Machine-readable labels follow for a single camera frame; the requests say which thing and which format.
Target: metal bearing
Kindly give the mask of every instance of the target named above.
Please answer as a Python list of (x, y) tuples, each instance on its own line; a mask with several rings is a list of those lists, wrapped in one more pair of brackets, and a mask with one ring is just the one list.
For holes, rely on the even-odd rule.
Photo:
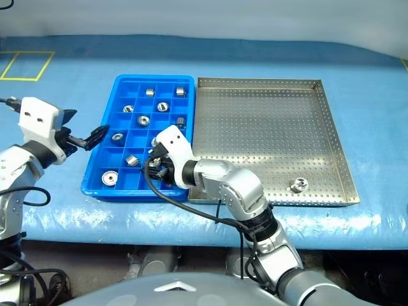
[(294, 181), (291, 182), (291, 189), (295, 193), (302, 193), (309, 188), (309, 182), (306, 178), (298, 177)]
[(146, 96), (153, 98), (154, 97), (154, 89), (153, 88), (148, 88), (146, 89)]
[(161, 159), (160, 157), (153, 159), (150, 163), (149, 163), (149, 167), (157, 167), (159, 166), (161, 163)]
[(138, 123), (141, 126), (148, 126), (150, 122), (150, 119), (148, 116), (139, 116), (138, 117)]
[(116, 171), (106, 171), (102, 175), (102, 183), (104, 183), (106, 186), (114, 186), (116, 185), (117, 182), (117, 172)]
[(186, 95), (186, 90), (184, 87), (177, 87), (176, 88), (176, 96), (177, 97), (184, 97)]
[(160, 102), (159, 104), (157, 104), (157, 110), (159, 112), (167, 112), (169, 108), (170, 107), (166, 102)]
[(126, 163), (129, 167), (136, 167), (139, 164), (139, 159), (130, 154), (127, 158), (126, 158)]
[(123, 108), (123, 112), (124, 113), (133, 113), (133, 106), (132, 105), (126, 105), (124, 108)]
[(184, 128), (186, 128), (186, 120), (185, 120), (185, 118), (183, 118), (183, 117), (177, 118), (177, 120), (176, 120), (176, 126), (177, 126), (179, 129), (184, 129)]
[(150, 142), (150, 144), (152, 145), (152, 147), (155, 147), (155, 146), (157, 145), (156, 137), (154, 137), (154, 138), (152, 139), (152, 141)]
[(123, 146), (125, 144), (125, 136), (122, 133), (113, 134), (112, 141), (118, 146)]

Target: stainless steel tray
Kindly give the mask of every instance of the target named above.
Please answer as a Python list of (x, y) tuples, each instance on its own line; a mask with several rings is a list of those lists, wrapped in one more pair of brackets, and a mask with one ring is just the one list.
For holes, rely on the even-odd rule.
[[(274, 205), (360, 202), (320, 80), (199, 78), (193, 151), (252, 170)], [(308, 191), (290, 190), (298, 177)]]

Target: wire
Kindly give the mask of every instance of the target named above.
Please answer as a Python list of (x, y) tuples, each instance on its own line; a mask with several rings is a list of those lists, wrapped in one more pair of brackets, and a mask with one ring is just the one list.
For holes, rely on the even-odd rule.
[(241, 279), (244, 279), (244, 273), (242, 271), (242, 264), (243, 264), (243, 260), (244, 260), (244, 238), (243, 238), (243, 233), (247, 234), (248, 236), (250, 236), (251, 240), (252, 240), (252, 249), (251, 249), (251, 256), (250, 258), (247, 260), (247, 262), (245, 263), (245, 273), (248, 275), (248, 277), (250, 279), (252, 279), (255, 282), (259, 283), (259, 280), (257, 280), (255, 277), (253, 277), (250, 273), (249, 273), (249, 265), (250, 263), (252, 263), (254, 261), (254, 258), (256, 256), (256, 249), (258, 248), (258, 243), (256, 241), (256, 237), (255, 234), (243, 223), (234, 220), (234, 219), (229, 219), (229, 218), (219, 218), (210, 214), (206, 214), (205, 212), (196, 210), (190, 206), (187, 206), (183, 203), (180, 203), (178, 201), (173, 200), (172, 198), (169, 198), (168, 196), (166, 196), (165, 194), (161, 193), (155, 185), (153, 185), (151, 178), (149, 177), (149, 163), (153, 160), (152, 156), (149, 156), (149, 158), (146, 160), (145, 162), (145, 166), (144, 166), (144, 175), (145, 175), (145, 180), (147, 185), (150, 187), (150, 189), (153, 191), (153, 193), (155, 193), (159, 198), (175, 205), (178, 208), (181, 208), (187, 212), (190, 212), (192, 214), (196, 214), (199, 215), (200, 217), (206, 218), (206, 219), (210, 219), (214, 222), (218, 222), (218, 223), (222, 223), (228, 226), (232, 226), (233, 228), (236, 228), (238, 230), (238, 232), (240, 233), (240, 237), (242, 237), (241, 239), (241, 243), (240, 243), (240, 255), (241, 255), (241, 262), (240, 262), (240, 266), (241, 266)]
[(219, 209), (220, 209), (220, 207), (221, 207), (221, 200), (219, 200), (218, 201), (218, 204), (217, 204), (217, 212), (215, 213), (215, 216), (218, 218), (219, 217)]
[(8, 6), (3, 6), (2, 8), (0, 8), (1, 10), (8, 10), (9, 8), (12, 8), (14, 5), (14, 0), (11, 0), (10, 4)]
[[(10, 253), (8, 251), (0, 251), (0, 254), (14, 261), (15, 263), (22, 265), (27, 270), (35, 270), (28, 262), (14, 255), (13, 253)], [(41, 290), (43, 291), (43, 294), (44, 294), (44, 299), (47, 303), (50, 300), (50, 295), (48, 293), (47, 285), (45, 284), (43, 277), (39, 273), (33, 273), (33, 275), (37, 279), (38, 283), (40, 284)]]
[(54, 268), (49, 268), (49, 269), (31, 269), (31, 270), (24, 270), (24, 271), (9, 271), (9, 270), (2, 270), (0, 269), (1, 274), (5, 275), (35, 275), (39, 273), (58, 273), (62, 275), (62, 284), (61, 287), (58, 289), (57, 293), (54, 295), (54, 297), (49, 301), (47, 306), (51, 306), (55, 300), (58, 298), (58, 296), (61, 294), (62, 290), (64, 289), (66, 285), (66, 280), (68, 276), (66, 273), (61, 270), (61, 269), (54, 269)]
[(43, 203), (31, 203), (31, 202), (26, 202), (24, 201), (23, 204), (28, 205), (28, 206), (34, 206), (34, 207), (41, 207), (41, 206), (45, 206), (48, 203), (50, 203), (51, 201), (51, 194), (44, 188), (41, 187), (34, 187), (34, 186), (24, 186), (24, 187), (17, 187), (17, 188), (8, 188), (5, 190), (0, 191), (0, 196), (3, 196), (5, 194), (8, 193), (14, 193), (15, 191), (24, 191), (24, 190), (35, 190), (35, 191), (40, 191), (43, 194), (45, 194), (45, 196), (47, 197), (47, 199), (45, 200), (45, 202)]

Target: yellow tape marking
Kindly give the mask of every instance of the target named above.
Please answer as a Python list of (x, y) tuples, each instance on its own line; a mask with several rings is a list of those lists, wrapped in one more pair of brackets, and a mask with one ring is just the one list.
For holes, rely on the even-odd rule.
[[(13, 56), (13, 58), (11, 59), (11, 61), (8, 63), (6, 69), (4, 69), (3, 73), (1, 74), (0, 80), (2, 80), (2, 81), (29, 81), (29, 82), (31, 81), (31, 82), (37, 82), (41, 78), (41, 76), (43, 75), (45, 69), (50, 64), (52, 58), (55, 55), (55, 52), (54, 51), (2, 51), (2, 52), (0, 52), (0, 54), (15, 54)], [(16, 58), (20, 54), (50, 54), (50, 56), (48, 57), (47, 61), (45, 62), (45, 64), (43, 65), (40, 72), (37, 74), (37, 76), (35, 78), (8, 78), (8, 77), (6, 77), (6, 74), (10, 70), (11, 65), (15, 62)]]
[(400, 59), (402, 61), (402, 64), (404, 65), (404, 67), (406, 68), (406, 70), (408, 71), (408, 64), (405, 61), (405, 59)]

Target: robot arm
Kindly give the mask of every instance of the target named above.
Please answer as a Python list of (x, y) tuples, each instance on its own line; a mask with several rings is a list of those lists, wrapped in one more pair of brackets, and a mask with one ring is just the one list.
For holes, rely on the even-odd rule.
[[(173, 169), (162, 169), (164, 175), (151, 176), (184, 189), (194, 186), (220, 199), (233, 217), (254, 233), (257, 247), (251, 264), (257, 280), (269, 292), (277, 292), (293, 306), (373, 305), (355, 298), (322, 275), (303, 269), (299, 254), (273, 216), (261, 181), (253, 172), (228, 161), (198, 160), (176, 126), (160, 132), (156, 143), (150, 152), (152, 158), (169, 159), (172, 163), (167, 161), (166, 165), (171, 164)], [(249, 247), (254, 245), (249, 235), (245, 235), (245, 241)]]
[[(71, 136), (64, 127), (76, 114), (76, 110), (62, 110), (37, 98), (0, 99), (17, 113), (25, 144), (0, 152), (0, 269), (21, 270), (21, 266), (4, 256), (4, 251), (23, 258), (20, 250), (22, 229), (22, 207), (29, 188), (44, 174), (51, 164), (63, 164), (66, 158), (77, 151), (77, 147), (91, 150), (106, 135), (108, 126), (95, 129), (83, 140)], [(33, 292), (33, 283), (28, 277), (10, 277), (0, 274), (0, 303), (29, 305), (22, 300), (21, 292)]]

